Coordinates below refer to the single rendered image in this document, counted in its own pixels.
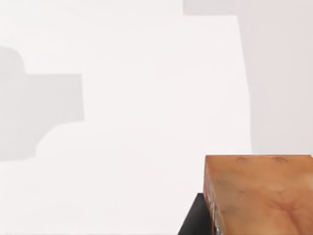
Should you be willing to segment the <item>brown wooden block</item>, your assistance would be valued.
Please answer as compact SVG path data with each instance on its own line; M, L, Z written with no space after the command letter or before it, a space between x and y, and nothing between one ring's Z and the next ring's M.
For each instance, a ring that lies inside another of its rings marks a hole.
M312 155L207 155L214 235L313 235Z

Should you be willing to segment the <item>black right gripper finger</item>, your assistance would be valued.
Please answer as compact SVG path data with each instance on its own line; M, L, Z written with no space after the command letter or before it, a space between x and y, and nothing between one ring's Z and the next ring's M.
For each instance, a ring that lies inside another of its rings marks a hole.
M198 193L177 235L217 235L203 193Z

